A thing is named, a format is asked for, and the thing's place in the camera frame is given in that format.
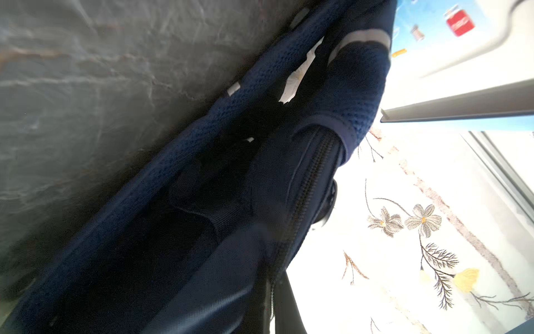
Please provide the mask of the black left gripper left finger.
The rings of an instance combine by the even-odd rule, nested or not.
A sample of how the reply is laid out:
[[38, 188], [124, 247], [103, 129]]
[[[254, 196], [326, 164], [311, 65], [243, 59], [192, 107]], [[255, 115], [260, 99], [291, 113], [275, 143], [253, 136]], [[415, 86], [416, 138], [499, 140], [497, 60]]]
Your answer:
[[259, 270], [245, 314], [234, 334], [268, 334], [271, 324], [271, 282], [268, 270]]

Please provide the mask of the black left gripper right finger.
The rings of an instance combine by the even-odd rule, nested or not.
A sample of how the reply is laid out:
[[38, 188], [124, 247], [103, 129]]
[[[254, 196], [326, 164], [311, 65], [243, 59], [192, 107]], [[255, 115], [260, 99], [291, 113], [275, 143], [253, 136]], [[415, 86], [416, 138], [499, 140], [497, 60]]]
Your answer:
[[275, 285], [273, 306], [276, 334], [307, 334], [286, 272]]

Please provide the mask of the navy blue backpack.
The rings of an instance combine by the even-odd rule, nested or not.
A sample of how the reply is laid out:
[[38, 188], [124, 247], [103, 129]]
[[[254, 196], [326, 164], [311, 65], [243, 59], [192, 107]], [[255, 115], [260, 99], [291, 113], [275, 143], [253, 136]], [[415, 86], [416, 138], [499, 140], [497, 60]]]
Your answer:
[[323, 1], [22, 295], [3, 333], [234, 333], [337, 197], [391, 64], [395, 1]]

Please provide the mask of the white box with blue lid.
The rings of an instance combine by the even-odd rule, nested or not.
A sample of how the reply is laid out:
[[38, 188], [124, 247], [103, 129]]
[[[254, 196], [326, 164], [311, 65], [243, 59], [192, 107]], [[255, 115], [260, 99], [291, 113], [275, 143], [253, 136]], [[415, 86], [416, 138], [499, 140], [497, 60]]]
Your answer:
[[533, 129], [532, 1], [399, 1], [383, 124]]

